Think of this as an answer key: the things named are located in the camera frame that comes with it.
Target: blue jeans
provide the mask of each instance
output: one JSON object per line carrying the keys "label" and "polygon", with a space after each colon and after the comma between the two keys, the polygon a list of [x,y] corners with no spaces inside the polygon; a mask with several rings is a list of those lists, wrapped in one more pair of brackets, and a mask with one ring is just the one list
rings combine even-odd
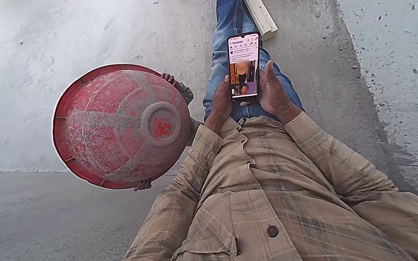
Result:
{"label": "blue jeans", "polygon": [[[217,86],[222,82],[225,75],[229,74],[229,62],[227,55],[227,39],[231,35],[239,33],[247,33],[256,31],[256,27],[246,13],[246,7],[242,0],[218,0],[217,1],[217,29],[214,32],[214,41],[212,44],[212,74],[208,80],[206,88],[206,97],[202,104],[206,107],[204,121],[210,114],[212,107],[212,98]],[[263,70],[266,68],[267,62],[270,60],[269,53],[260,48],[259,67]],[[278,80],[283,85],[288,97],[301,110],[302,104],[298,94],[294,90],[290,79],[280,72],[280,69],[274,64],[274,71]],[[239,103],[233,104],[233,110],[230,115],[232,119],[238,122],[241,118],[251,118],[259,116],[267,116],[274,120],[278,120],[272,114],[266,112],[259,104],[249,104],[241,107]]]}

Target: hand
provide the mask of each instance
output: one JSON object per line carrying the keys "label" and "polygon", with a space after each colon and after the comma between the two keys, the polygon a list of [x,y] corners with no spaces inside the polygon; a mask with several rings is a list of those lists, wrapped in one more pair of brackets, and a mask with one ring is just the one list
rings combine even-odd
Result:
{"label": "hand", "polygon": [[178,90],[178,82],[175,80],[173,75],[163,72],[161,74],[161,78],[168,81],[171,85],[173,85]]}
{"label": "hand", "polygon": [[211,129],[217,135],[220,135],[222,125],[232,113],[233,103],[230,95],[230,86],[230,77],[225,75],[225,79],[214,92],[210,115],[204,123],[204,126]]}
{"label": "hand", "polygon": [[298,116],[302,110],[294,105],[283,90],[282,83],[274,72],[274,62],[267,62],[266,71],[260,70],[259,87],[261,98],[259,104],[268,113],[277,117],[280,122],[287,124]]}
{"label": "hand", "polygon": [[143,189],[149,189],[149,188],[152,187],[151,181],[154,181],[154,179],[149,178],[149,179],[146,179],[146,180],[142,180],[142,181],[140,181],[140,184],[137,187],[133,188],[133,190],[138,191],[138,190],[143,190]]}

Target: man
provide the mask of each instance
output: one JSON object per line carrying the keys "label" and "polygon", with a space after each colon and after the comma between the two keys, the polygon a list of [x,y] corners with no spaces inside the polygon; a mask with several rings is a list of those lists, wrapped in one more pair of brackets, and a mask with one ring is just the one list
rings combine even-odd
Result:
{"label": "man", "polygon": [[247,84],[242,84],[241,85],[241,95],[246,95],[249,94],[247,91],[249,89],[249,86]]}
{"label": "man", "polygon": [[205,123],[125,259],[418,261],[418,197],[317,126],[265,50],[259,103],[231,102],[224,39],[254,25],[241,0],[217,19]]}

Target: beige plaid shirt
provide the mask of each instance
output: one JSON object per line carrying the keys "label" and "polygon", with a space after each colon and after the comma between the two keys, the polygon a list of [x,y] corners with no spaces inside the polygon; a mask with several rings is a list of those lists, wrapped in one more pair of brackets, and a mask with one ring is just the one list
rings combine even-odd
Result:
{"label": "beige plaid shirt", "polygon": [[418,197],[304,112],[204,126],[125,260],[418,260]]}

